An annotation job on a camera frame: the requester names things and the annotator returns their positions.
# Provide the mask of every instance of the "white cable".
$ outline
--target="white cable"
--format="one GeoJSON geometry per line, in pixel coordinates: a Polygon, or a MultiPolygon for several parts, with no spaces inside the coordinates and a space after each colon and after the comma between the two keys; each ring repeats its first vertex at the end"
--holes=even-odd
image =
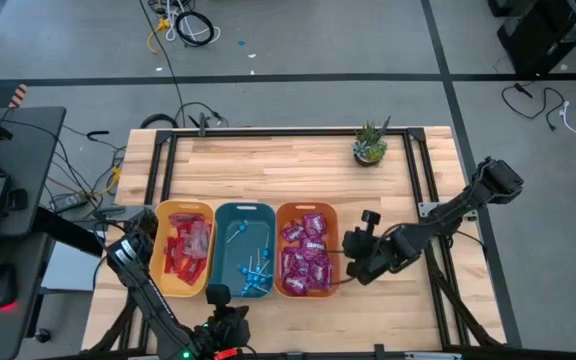
{"type": "MultiPolygon", "coordinates": [[[[181,12],[185,12],[186,9],[184,9],[184,6],[181,4],[181,0],[177,0],[177,3],[179,4],[179,8],[181,10],[181,12]]],[[[168,31],[166,31],[166,40],[168,41],[174,41],[175,38],[177,37],[177,33],[175,31],[175,19],[177,18],[177,16],[179,16],[179,14],[177,14],[176,10],[170,10],[170,5],[168,4],[168,1],[166,1],[166,13],[168,14],[168,21],[170,21],[170,29],[168,29],[168,31]]],[[[218,26],[213,26],[215,28],[215,31],[217,32],[217,34],[215,35],[215,37],[210,40],[210,42],[208,44],[212,44],[215,41],[219,40],[219,37],[221,36],[221,29],[218,26]]],[[[204,30],[201,30],[199,32],[192,32],[192,29],[190,29],[190,24],[188,24],[188,17],[186,16],[184,18],[184,21],[181,22],[181,32],[184,35],[188,35],[190,36],[193,40],[197,41],[197,38],[195,38],[195,36],[201,35],[207,31],[210,31],[209,28],[205,28],[204,30]],[[186,32],[184,30],[184,23],[186,24],[186,28],[188,29],[188,31],[186,32]]]]}
{"type": "Polygon", "coordinates": [[[576,130],[573,129],[570,125],[568,125],[568,121],[566,119],[566,113],[568,112],[568,106],[570,105],[569,101],[565,101],[564,102],[564,108],[563,110],[559,110],[559,115],[561,115],[561,118],[564,120],[564,125],[566,125],[566,127],[568,128],[568,130],[574,132],[576,134],[576,130]]]}

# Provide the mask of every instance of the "small plant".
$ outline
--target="small plant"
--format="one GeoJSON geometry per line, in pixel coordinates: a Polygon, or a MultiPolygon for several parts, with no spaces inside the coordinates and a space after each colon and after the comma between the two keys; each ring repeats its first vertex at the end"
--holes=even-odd
{"type": "Polygon", "coordinates": [[[388,144],[381,140],[386,134],[386,129],[390,123],[390,117],[381,128],[377,128],[374,122],[368,122],[360,132],[357,132],[357,141],[352,145],[352,152],[355,159],[361,165],[374,165],[383,159],[388,150],[388,144]]]}

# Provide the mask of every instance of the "plant pot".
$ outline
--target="plant pot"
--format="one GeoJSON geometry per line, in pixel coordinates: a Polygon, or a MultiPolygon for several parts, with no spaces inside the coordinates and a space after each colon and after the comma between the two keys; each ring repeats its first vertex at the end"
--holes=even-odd
{"type": "Polygon", "coordinates": [[[367,159],[362,158],[359,155],[354,154],[355,156],[355,161],[357,162],[357,164],[359,164],[362,167],[371,167],[371,166],[375,166],[377,164],[379,164],[379,160],[377,161],[370,161],[367,159]]]}

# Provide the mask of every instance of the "wooden table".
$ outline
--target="wooden table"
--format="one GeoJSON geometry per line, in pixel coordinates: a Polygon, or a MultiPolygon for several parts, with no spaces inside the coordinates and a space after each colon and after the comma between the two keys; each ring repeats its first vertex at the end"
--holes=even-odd
{"type": "MultiPolygon", "coordinates": [[[[154,148],[155,130],[133,130],[126,150],[116,201],[141,205],[154,148]]],[[[464,176],[449,127],[426,127],[427,144],[441,201],[463,189],[464,176]]],[[[417,222],[403,140],[386,138],[389,149],[375,168],[360,168],[352,159],[352,137],[182,138],[177,143],[171,199],[193,199],[213,208],[233,201],[260,201],[275,210],[284,202],[323,201],[334,206],[340,233],[364,227],[364,209],[380,212],[376,232],[400,222],[417,222]]],[[[160,198],[167,151],[162,151],[154,199],[160,198]]],[[[414,147],[424,200],[429,201],[419,148],[414,147]]],[[[479,237],[474,224],[460,228],[479,237]]],[[[112,233],[109,238],[117,238],[112,233]]],[[[504,341],[497,303],[480,245],[455,235],[452,257],[461,297],[489,333],[504,341]]],[[[126,289],[103,265],[99,271],[82,348],[95,344],[110,327],[126,300],[126,289]]],[[[203,323],[212,308],[203,295],[167,299],[179,321],[203,323]]],[[[444,299],[450,335],[457,343],[452,309],[444,299]]],[[[250,305],[252,345],[258,352],[367,352],[382,343],[387,351],[441,348],[425,260],[399,274],[385,274],[369,286],[341,286],[326,300],[287,299],[271,293],[250,305]]],[[[136,345],[139,314],[133,321],[136,345]]],[[[156,340],[150,336],[148,351],[156,340]]]]}

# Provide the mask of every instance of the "concrete floor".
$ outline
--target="concrete floor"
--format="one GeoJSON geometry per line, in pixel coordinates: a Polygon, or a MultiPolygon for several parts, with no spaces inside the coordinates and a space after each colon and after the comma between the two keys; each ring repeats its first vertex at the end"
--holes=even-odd
{"type": "MultiPolygon", "coordinates": [[[[254,70],[258,75],[435,74],[440,80],[422,3],[197,0],[197,10],[224,30],[223,37],[201,49],[164,45],[178,76],[248,75],[254,70]]],[[[450,73],[512,72],[495,36],[501,20],[490,15],[485,1],[429,3],[450,73]]],[[[176,111],[172,85],[67,86],[68,80],[169,76],[163,56],[148,52],[147,35],[136,1],[7,0],[0,15],[0,80],[15,81],[0,82],[0,93],[12,94],[6,86],[19,79],[34,81],[23,106],[64,106],[67,125],[84,132],[109,130],[107,140],[122,145],[129,130],[148,115],[176,111]],[[42,86],[38,79],[62,81],[42,86]]],[[[568,70],[559,66],[554,72],[576,73],[576,49],[562,65],[568,70]]],[[[392,115],[393,125],[460,127],[453,124],[441,81],[316,80],[232,83],[224,78],[180,89],[184,101],[210,104],[232,126],[358,125],[392,115]]],[[[500,97],[509,85],[454,83],[470,140],[460,147],[470,147],[475,161],[488,155],[505,159],[526,180],[516,202],[490,209],[522,345],[576,351],[576,135],[557,116],[558,129],[552,133],[543,118],[527,121],[514,114],[500,97]]],[[[539,99],[546,86],[571,102],[569,121],[576,127],[576,81],[539,82],[529,90],[539,99]]],[[[525,96],[509,97],[526,112],[541,105],[525,96]]],[[[0,96],[0,106],[5,105],[6,96],[0,96]]],[[[90,181],[107,167],[108,149],[67,130],[62,140],[73,165],[90,181]],[[103,162],[91,161],[100,152],[103,162]]],[[[67,181],[58,169],[51,169],[51,176],[67,181]]],[[[89,301],[86,294],[48,297],[40,325],[58,336],[50,345],[26,341],[19,358],[76,353],[89,301]]]]}

